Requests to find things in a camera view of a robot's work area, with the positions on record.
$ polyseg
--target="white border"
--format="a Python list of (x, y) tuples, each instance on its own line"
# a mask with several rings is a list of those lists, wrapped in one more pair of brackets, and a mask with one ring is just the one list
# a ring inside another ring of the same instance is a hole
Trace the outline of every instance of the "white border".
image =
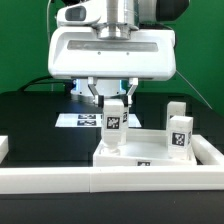
[[(0, 194), (224, 190), (223, 155), (201, 136), (194, 141), (198, 141), (196, 153), (201, 159), (220, 165), (1, 168)], [(7, 143), (8, 138), (0, 136), (0, 152), (6, 151)]]

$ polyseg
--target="black panel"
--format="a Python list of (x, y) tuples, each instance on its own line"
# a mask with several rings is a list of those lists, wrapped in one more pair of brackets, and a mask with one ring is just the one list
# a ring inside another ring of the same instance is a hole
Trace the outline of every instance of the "black panel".
[(86, 9), (83, 6), (67, 9), (65, 18), (67, 21), (84, 21), (86, 19)]
[(157, 0), (157, 21), (176, 20), (189, 6), (189, 0)]

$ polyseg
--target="white cube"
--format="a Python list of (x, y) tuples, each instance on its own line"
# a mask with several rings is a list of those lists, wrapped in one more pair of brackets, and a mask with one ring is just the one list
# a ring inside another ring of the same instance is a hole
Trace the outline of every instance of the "white cube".
[(116, 151), (122, 140), (122, 125), (124, 119), (124, 104), (121, 100), (108, 99), (104, 101), (102, 140), (105, 147)]
[(166, 129), (168, 129), (170, 119), (177, 116), (185, 116), (186, 113), (186, 103), (183, 102), (174, 102), (171, 101), (167, 105), (167, 121), (166, 121)]
[(172, 158), (188, 159), (191, 148), (193, 118), (174, 116), (168, 127), (168, 153)]

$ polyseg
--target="black table surface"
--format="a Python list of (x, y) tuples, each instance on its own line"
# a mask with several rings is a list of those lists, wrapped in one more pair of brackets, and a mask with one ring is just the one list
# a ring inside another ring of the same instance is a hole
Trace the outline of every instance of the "black table surface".
[[(136, 93), (131, 113), (143, 128), (165, 129), (170, 101), (187, 103), (194, 134), (224, 151), (224, 118), (187, 95)], [(2, 168), (92, 166), (100, 128), (56, 128), (60, 113), (102, 113), (63, 93), (0, 95), (0, 135), (9, 137)], [(223, 191), (0, 195), (1, 223), (223, 223)]]

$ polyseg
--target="green wall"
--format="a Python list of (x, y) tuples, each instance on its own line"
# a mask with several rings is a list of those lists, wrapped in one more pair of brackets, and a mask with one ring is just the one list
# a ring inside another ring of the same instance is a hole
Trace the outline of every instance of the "green wall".
[[(0, 92), (17, 90), (48, 75), (47, 3), (1, 0)], [(52, 5), (52, 17), (61, 5), (60, 0)], [(223, 0), (191, 0), (184, 16), (169, 25), (178, 36), (177, 69), (224, 116), (223, 9)], [(141, 82), (138, 91), (187, 93), (198, 98), (178, 75), (167, 82)]]

